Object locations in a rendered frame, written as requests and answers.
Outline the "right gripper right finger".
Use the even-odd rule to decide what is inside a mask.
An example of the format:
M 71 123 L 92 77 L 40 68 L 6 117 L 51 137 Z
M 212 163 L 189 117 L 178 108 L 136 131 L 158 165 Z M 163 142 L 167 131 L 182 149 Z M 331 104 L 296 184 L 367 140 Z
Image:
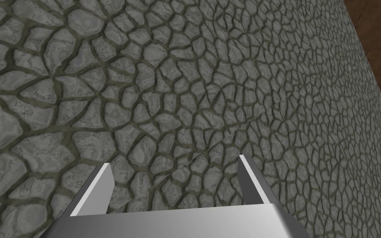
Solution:
M 275 203 L 275 195 L 252 158 L 239 155 L 238 181 L 247 205 Z

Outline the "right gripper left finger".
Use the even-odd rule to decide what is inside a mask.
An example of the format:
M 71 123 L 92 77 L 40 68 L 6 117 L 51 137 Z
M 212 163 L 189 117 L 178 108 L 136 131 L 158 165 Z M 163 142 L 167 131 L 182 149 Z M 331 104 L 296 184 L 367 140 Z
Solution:
M 113 190 L 114 177 L 110 164 L 95 167 L 62 217 L 106 214 Z

